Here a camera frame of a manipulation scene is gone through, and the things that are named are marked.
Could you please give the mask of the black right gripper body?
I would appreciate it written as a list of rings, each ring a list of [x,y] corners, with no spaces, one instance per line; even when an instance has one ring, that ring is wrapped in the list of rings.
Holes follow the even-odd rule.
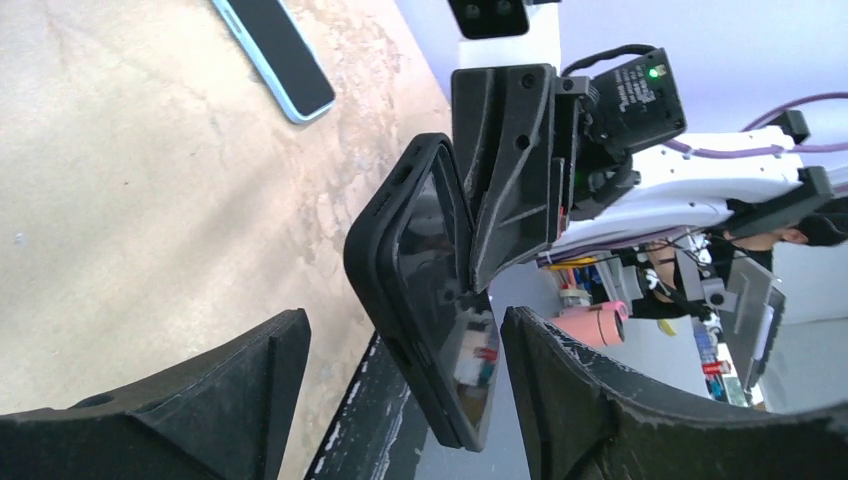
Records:
[[[633,156],[674,139],[687,129],[682,101],[667,51],[626,44],[566,66],[561,77],[601,61],[633,58],[588,81],[581,98],[568,220],[587,221],[641,182]]]

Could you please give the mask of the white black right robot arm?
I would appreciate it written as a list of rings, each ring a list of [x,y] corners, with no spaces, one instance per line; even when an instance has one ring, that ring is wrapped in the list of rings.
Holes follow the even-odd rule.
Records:
[[[770,118],[688,134],[667,54],[652,45],[564,69],[461,68],[451,99],[478,291],[545,252],[580,258],[713,227],[752,236],[847,193],[845,167],[805,165],[814,147]]]

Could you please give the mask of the light blue phone case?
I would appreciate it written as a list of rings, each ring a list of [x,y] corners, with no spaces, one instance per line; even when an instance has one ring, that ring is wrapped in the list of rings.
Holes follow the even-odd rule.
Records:
[[[336,100],[314,49],[278,0],[213,0],[286,118],[305,125]]]

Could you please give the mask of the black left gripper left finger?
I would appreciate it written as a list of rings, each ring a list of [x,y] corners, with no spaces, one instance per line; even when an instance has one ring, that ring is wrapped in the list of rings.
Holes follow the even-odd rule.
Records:
[[[311,341],[287,310],[206,353],[66,409],[1,419],[5,479],[274,479]]]

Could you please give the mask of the black phone case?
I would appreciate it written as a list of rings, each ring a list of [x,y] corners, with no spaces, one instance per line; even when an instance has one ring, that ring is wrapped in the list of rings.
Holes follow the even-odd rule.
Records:
[[[343,248],[343,263],[353,290],[417,400],[434,436],[443,446],[464,449],[459,447],[455,432],[441,413],[435,375],[429,366],[428,356],[419,352],[415,345],[421,335],[399,289],[395,262],[401,217],[416,186],[434,161],[445,167],[456,202],[468,222],[465,265],[472,288],[468,268],[472,220],[459,184],[452,145],[443,133],[418,134],[410,141],[397,164],[351,225]]]

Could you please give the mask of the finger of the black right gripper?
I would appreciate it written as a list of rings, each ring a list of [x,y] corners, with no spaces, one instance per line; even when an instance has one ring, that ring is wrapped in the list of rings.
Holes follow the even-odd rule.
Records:
[[[553,241],[556,78],[547,64],[452,74],[452,140],[474,220],[468,268],[477,292]]]

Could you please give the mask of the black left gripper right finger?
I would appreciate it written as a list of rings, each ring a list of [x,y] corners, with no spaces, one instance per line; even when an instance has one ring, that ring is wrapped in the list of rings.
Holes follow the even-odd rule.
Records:
[[[534,479],[843,479],[847,407],[775,414],[650,378],[526,307],[503,351]]]

